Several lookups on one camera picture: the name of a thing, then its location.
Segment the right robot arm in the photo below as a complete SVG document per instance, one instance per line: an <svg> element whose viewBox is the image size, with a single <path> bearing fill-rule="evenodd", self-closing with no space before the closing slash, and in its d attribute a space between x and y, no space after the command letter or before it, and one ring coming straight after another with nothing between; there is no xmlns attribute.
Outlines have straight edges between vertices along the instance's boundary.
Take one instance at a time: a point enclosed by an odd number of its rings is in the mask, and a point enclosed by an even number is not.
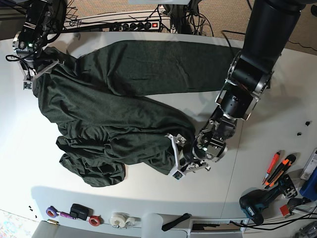
<svg viewBox="0 0 317 238"><path fill-rule="evenodd" d="M61 62L44 55L43 49L62 33L67 1L32 0L26 8L26 19L12 42L13 54L8 62L20 64L25 76L23 89L35 90L36 80Z"/></svg>

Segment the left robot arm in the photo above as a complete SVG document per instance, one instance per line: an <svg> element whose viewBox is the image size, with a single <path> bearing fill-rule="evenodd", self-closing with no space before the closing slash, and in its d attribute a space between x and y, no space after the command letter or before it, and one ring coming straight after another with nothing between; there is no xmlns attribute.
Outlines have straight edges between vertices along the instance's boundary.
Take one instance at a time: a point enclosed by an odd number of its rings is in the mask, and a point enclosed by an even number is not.
<svg viewBox="0 0 317 238"><path fill-rule="evenodd" d="M193 141L168 135L175 156L170 176L180 180L188 173L209 170L227 150L227 140L237 121L247 120L273 75L307 0L257 0L254 2L244 44L228 70L215 103L216 109Z"/></svg>

